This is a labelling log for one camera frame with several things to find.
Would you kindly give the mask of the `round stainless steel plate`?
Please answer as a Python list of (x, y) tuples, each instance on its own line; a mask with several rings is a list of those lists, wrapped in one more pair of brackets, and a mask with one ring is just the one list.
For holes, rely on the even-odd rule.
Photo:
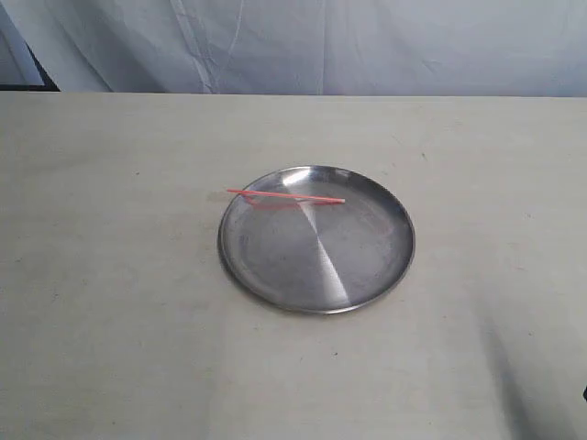
[(217, 250), (230, 278), (253, 298), (309, 314), (356, 310), (394, 288), (415, 254), (400, 201), (355, 171), (306, 165), (275, 170), (243, 190), (327, 196), (345, 203), (236, 195)]

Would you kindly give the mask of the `white backdrop cloth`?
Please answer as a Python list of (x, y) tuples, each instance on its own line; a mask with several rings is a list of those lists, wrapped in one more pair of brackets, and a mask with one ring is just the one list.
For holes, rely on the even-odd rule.
[(583, 1), (6, 1), (63, 91), (586, 93)]

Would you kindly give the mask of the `black frame at backdrop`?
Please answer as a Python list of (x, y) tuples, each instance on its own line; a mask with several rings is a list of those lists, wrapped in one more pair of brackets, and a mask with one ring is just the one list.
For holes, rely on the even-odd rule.
[(60, 89), (39, 63), (3, 6), (0, 31), (1, 90), (58, 92)]

